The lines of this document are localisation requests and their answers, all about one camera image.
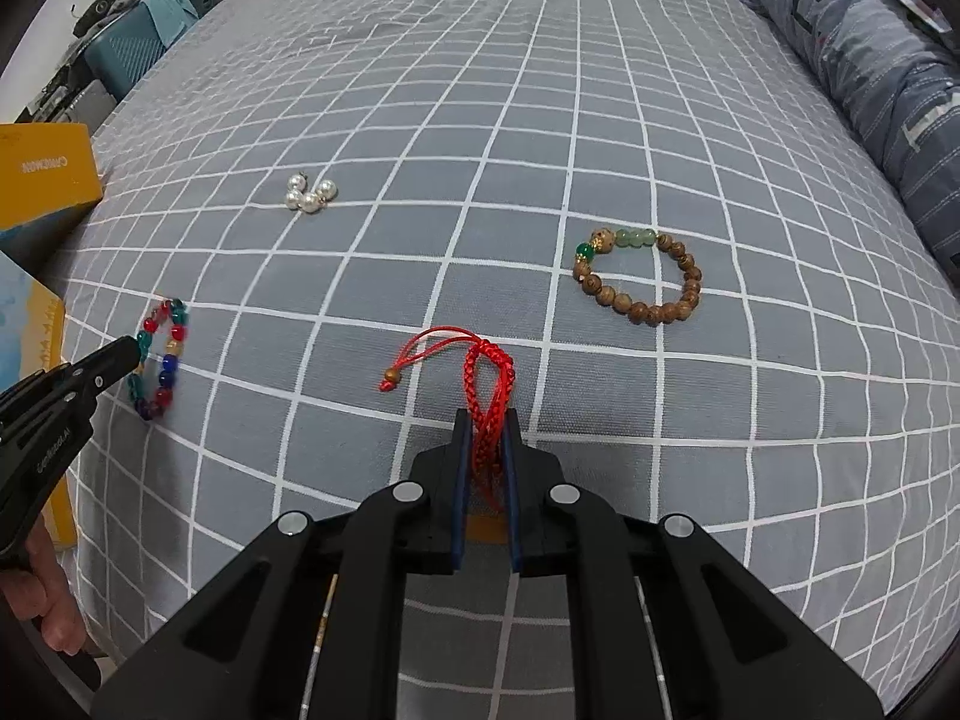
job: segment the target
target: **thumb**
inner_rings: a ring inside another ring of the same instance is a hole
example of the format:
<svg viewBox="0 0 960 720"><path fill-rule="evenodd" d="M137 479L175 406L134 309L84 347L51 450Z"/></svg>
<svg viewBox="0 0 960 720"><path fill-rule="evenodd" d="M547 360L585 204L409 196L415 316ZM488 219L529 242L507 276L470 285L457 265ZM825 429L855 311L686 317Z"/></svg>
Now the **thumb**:
<svg viewBox="0 0 960 720"><path fill-rule="evenodd" d="M0 592L18 620L31 620L47 608L47 592L40 580L26 571L0 571Z"/></svg>

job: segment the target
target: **silver screw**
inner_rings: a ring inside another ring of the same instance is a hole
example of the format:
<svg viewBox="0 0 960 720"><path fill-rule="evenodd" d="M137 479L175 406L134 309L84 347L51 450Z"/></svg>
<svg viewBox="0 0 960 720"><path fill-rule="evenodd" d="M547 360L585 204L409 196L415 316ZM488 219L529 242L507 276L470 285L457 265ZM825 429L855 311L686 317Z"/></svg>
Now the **silver screw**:
<svg viewBox="0 0 960 720"><path fill-rule="evenodd" d="M397 498L400 503L413 503L418 501L423 494L424 488L421 488L416 482L400 482L394 488L394 498Z"/></svg>
<svg viewBox="0 0 960 720"><path fill-rule="evenodd" d="M307 525L309 521L303 512L286 512L277 520L277 528L285 536L296 536L297 533L302 533Z"/></svg>
<svg viewBox="0 0 960 720"><path fill-rule="evenodd" d="M674 538L686 538L693 533L693 521L683 514L670 514L670 517L664 520L664 531Z"/></svg>
<svg viewBox="0 0 960 720"><path fill-rule="evenodd" d="M579 501L580 491L573 485L556 485L550 490L550 499L554 503L573 504Z"/></svg>

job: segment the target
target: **multicolored bead bracelet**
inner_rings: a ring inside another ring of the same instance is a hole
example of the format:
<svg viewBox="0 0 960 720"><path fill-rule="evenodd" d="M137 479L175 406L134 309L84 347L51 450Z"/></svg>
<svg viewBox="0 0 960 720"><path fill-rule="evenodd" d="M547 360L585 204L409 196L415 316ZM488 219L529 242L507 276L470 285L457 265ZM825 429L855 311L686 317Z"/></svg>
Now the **multicolored bead bracelet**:
<svg viewBox="0 0 960 720"><path fill-rule="evenodd" d="M160 362L161 370L157 375L157 391L154 399L148 401L143 394L143 364L150 355L150 347L154 343L154 333L170 319L170 338L167 338L166 354ZM130 396L133 408L140 417L149 422L155 416L162 416L163 412L173 402L174 384L176 383L176 368L179 358L184 352L186 338L187 313L182 300L176 298L163 300L154 307L150 316L143 320L143 329L136 334L136 342L140 346L140 364L127 377L127 393Z"/></svg>
<svg viewBox="0 0 960 720"><path fill-rule="evenodd" d="M610 285L604 285L600 276L592 271L594 255L607 254L613 247L642 248L651 247L666 252L683 271L683 290L680 300L664 305L650 305L632 300L627 293L618 293ZM704 274L693 261L693 255L686 251L680 241L674 241L666 233L657 233L649 227L643 230L617 230L616 233L606 227L590 233L590 240L578 245L573 263L573 277L587 295L594 295L601 306L611 306L618 314L626 314L633 324L646 322L651 327L658 324L670 324L674 319L682 322L687 319L700 302L700 288Z"/></svg>

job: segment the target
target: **red string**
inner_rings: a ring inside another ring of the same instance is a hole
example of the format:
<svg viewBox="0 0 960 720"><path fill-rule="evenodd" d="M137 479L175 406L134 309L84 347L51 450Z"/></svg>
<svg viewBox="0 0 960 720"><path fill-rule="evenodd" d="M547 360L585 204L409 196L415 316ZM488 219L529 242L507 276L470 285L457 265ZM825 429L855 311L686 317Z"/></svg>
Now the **red string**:
<svg viewBox="0 0 960 720"><path fill-rule="evenodd" d="M431 333L455 333L456 335L444 338L443 341L437 341L432 346L427 346L424 351L411 354L414 346ZM394 364L384 372L383 381L380 382L380 391L389 392L395 389L397 382L400 381L400 370L402 368L413 365L418 360L424 360L445 346L449 346L450 343L462 343L463 341L471 344L467 350L467 357L464 358L464 396L466 396L467 410L476 431L473 438L470 464L473 468L473 478L487 498L488 504L499 512L501 511L501 505L497 502L493 490L494 483L501 473L498 457L500 433L503 430L503 421L507 415L510 392L514 388L514 361L511 356L495 343L487 341L486 338L480 338L477 334L464 330L462 327L450 327L448 325L431 327L422 333L417 333L402 346ZM476 390L476 367L477 360L481 355L488 358L499 370L490 405L486 410L481 409Z"/></svg>

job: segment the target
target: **wooden bead bracelet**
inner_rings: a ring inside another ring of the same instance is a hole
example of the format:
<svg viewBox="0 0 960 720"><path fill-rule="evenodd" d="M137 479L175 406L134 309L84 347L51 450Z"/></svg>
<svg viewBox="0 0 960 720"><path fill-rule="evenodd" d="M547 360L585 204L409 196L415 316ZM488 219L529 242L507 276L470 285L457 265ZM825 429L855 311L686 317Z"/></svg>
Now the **wooden bead bracelet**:
<svg viewBox="0 0 960 720"><path fill-rule="evenodd" d="M683 290L676 303L648 306L646 303L632 300L627 293L618 293L610 285L604 285L600 276L594 274L590 263L594 255L607 254L613 247L651 247L666 252L677 261L683 271ZM680 241L674 241L666 233L657 233L650 228L643 230L617 230L616 233L606 227L590 233L590 240L578 245L573 263L573 277L587 295L594 295L601 306L611 306L618 314L626 314L633 324L646 322L651 327L658 324L670 324L674 319L682 322L687 319L700 302L701 281L704 274L688 254Z"/></svg>

